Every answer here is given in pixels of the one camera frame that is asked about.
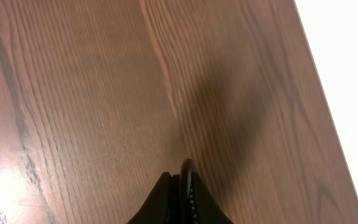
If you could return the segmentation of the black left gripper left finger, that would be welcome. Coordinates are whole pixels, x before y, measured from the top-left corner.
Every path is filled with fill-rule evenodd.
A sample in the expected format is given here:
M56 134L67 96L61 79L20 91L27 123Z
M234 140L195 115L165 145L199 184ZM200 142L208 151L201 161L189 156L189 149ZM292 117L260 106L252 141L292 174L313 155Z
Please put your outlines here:
M181 223L180 176L163 172L138 212L128 224Z

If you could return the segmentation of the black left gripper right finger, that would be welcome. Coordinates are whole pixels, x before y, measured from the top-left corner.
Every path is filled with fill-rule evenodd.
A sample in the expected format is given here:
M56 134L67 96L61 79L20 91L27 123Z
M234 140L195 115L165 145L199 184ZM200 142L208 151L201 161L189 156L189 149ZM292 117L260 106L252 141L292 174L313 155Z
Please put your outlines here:
M188 212L191 224L233 224L219 208L197 172L191 173Z

